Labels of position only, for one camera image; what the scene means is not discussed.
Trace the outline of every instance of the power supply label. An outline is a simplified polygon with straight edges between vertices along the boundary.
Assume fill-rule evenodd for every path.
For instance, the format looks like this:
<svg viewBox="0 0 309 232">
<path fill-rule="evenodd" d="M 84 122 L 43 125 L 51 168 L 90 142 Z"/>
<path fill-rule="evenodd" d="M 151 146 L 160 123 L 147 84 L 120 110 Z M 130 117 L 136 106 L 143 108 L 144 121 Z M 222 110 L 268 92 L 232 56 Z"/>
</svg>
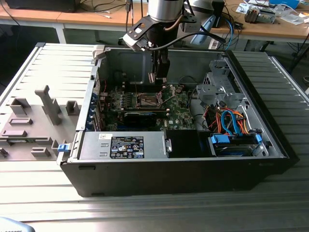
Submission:
<svg viewBox="0 0 309 232">
<path fill-rule="evenodd" d="M 112 159 L 142 159 L 144 158 L 144 137 L 112 137 Z"/>
</svg>

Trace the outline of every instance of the motherboard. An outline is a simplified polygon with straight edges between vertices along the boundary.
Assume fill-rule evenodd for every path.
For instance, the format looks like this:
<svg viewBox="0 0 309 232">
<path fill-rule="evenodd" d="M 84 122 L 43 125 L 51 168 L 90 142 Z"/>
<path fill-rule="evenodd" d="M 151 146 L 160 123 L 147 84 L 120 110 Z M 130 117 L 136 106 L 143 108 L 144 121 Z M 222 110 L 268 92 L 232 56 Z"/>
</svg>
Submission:
<svg viewBox="0 0 309 232">
<path fill-rule="evenodd" d="M 105 131 L 162 131 L 195 129 L 187 90 L 179 85 L 140 89 L 116 86 L 103 93 Z"/>
</svg>

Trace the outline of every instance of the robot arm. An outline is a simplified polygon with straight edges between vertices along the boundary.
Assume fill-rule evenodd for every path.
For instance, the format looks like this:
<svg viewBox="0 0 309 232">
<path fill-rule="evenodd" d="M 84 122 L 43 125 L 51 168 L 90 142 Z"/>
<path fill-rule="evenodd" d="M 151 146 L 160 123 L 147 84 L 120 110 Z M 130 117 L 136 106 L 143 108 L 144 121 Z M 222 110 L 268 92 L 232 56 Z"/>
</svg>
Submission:
<svg viewBox="0 0 309 232">
<path fill-rule="evenodd" d="M 153 70 L 149 74 L 151 83 L 155 81 L 156 84 L 162 84 L 166 80 L 169 70 L 168 47 L 175 42 L 199 34 L 209 35 L 225 43 L 219 36 L 206 30 L 199 31 L 200 24 L 196 17 L 188 13 L 183 4 L 184 0 L 149 0 L 148 15 L 141 18 L 123 37 L 134 51 L 152 51 Z M 190 33 L 177 39 L 180 24 L 183 24 L 183 29 L 186 28 L 185 32 Z M 185 27 L 184 24 L 190 24 L 191 27 Z"/>
</svg>

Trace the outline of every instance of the green circuit board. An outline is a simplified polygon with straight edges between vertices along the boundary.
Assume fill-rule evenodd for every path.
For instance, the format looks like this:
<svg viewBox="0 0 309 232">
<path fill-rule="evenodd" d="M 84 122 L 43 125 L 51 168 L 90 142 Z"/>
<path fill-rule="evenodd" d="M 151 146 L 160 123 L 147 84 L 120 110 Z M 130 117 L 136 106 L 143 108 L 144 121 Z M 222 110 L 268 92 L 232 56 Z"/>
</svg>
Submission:
<svg viewBox="0 0 309 232">
<path fill-rule="evenodd" d="M 119 87 L 115 87 L 109 92 L 110 108 L 104 112 L 106 131 L 125 130 L 124 113 L 141 109 L 157 115 L 155 126 L 142 129 L 142 131 L 195 129 L 188 110 L 187 92 L 175 91 L 177 88 L 179 87 L 174 85 L 162 91 L 160 100 L 157 100 L 157 93 L 124 92 Z"/>
</svg>

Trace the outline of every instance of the floor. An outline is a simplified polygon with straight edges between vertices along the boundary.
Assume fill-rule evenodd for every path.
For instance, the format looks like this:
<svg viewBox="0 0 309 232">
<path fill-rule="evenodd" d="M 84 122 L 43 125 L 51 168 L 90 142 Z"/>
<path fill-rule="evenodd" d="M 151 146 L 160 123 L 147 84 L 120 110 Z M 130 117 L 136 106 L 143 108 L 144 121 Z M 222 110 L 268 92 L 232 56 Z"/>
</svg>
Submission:
<svg viewBox="0 0 309 232">
<path fill-rule="evenodd" d="M 56 31 L 51 28 L 13 26 L 12 32 L 13 36 L 8 36 L 6 33 L 0 36 L 0 93 L 9 84 L 37 42 L 58 43 Z M 70 44 L 97 44 L 96 40 L 100 39 L 105 44 L 117 45 L 118 38 L 123 36 L 123 32 L 100 31 L 95 37 L 92 30 L 68 29 L 65 31 L 65 35 Z M 238 46 L 241 47 L 244 45 L 243 43 L 245 41 L 240 40 Z M 266 52 L 275 56 L 285 68 L 288 68 L 293 60 L 292 53 L 294 51 L 287 43 L 270 44 Z M 308 65 L 309 59 L 305 58 L 292 73 L 292 77 L 303 90 L 307 89 L 303 77 L 308 75 Z"/>
</svg>

